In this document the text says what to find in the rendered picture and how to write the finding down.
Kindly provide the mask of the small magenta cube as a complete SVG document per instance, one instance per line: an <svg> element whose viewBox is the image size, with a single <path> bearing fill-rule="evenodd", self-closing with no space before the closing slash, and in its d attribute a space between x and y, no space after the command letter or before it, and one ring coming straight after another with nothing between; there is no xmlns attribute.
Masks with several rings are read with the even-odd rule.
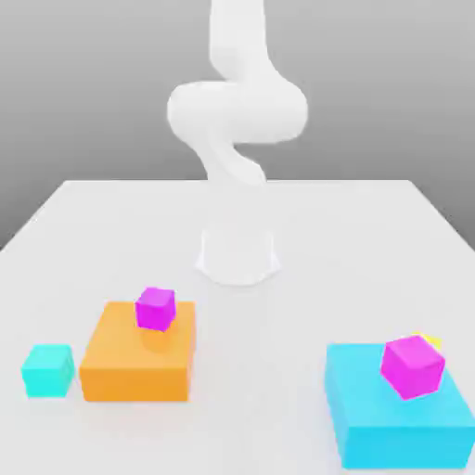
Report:
<svg viewBox="0 0 475 475"><path fill-rule="evenodd" d="M175 295L171 289L148 287L135 302L139 327L165 332L176 315Z"/></svg>
<svg viewBox="0 0 475 475"><path fill-rule="evenodd" d="M439 390L445 358L422 336L413 335L384 345L380 374L404 400Z"/></svg>

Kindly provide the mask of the small yellow cube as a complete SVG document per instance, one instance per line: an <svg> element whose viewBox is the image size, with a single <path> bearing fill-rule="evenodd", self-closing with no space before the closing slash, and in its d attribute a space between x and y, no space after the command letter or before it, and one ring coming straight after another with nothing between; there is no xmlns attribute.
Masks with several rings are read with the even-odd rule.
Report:
<svg viewBox="0 0 475 475"><path fill-rule="evenodd" d="M428 334L422 332L412 332L411 337L415 337L419 340L424 341L427 345L429 345L434 351L440 353L442 351L442 339L438 337L433 337Z"/></svg>

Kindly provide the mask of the small cyan cube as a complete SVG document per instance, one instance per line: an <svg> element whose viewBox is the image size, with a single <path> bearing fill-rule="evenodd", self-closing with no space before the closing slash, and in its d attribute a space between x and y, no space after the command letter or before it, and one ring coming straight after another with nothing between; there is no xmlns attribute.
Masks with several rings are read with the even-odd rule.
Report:
<svg viewBox="0 0 475 475"><path fill-rule="evenodd" d="M21 375L29 398L65 397L75 375L71 347L34 345L21 367Z"/></svg>

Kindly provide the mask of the large orange box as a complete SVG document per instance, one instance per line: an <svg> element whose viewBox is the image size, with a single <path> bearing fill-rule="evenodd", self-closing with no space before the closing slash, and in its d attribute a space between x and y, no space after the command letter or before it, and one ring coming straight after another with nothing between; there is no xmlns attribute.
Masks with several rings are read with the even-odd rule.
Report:
<svg viewBox="0 0 475 475"><path fill-rule="evenodd" d="M79 366L87 402L183 402L196 348L196 306L179 302L170 327L139 327L135 305L108 303Z"/></svg>

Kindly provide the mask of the large blue box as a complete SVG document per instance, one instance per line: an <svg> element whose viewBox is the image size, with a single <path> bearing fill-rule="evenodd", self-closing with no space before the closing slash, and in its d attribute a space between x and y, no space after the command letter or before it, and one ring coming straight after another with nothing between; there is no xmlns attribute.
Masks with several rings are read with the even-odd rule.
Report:
<svg viewBox="0 0 475 475"><path fill-rule="evenodd" d="M325 391L345 469L462 469L475 416L449 372L440 389L405 401L380 375L381 343L327 346Z"/></svg>

